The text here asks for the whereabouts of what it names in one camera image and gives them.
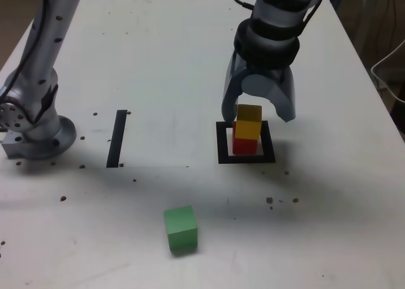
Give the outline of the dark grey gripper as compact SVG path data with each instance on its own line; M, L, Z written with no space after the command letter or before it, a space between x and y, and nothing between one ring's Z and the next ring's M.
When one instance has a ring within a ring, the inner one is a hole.
M294 78L290 67L272 70L250 65L234 50L225 76L221 104L224 121L235 120L237 101L242 93L268 99L274 105L278 117L285 122L296 117Z

